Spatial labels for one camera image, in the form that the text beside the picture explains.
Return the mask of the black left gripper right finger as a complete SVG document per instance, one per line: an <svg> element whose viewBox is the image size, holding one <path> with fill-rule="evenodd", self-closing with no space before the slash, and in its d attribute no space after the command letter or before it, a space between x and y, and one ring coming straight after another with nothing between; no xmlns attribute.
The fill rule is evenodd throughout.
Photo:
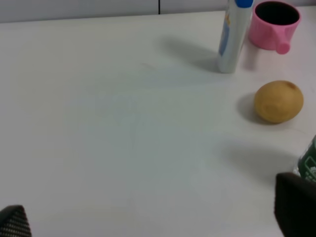
<svg viewBox="0 0 316 237"><path fill-rule="evenodd" d="M285 237L316 235L316 184L293 173L276 175L274 215Z"/></svg>

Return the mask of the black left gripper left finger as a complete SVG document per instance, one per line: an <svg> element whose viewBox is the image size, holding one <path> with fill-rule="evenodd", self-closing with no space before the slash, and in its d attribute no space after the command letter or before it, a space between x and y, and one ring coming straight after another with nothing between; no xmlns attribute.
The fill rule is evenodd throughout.
<svg viewBox="0 0 316 237"><path fill-rule="evenodd" d="M22 205L10 205L0 211L0 237L32 237Z"/></svg>

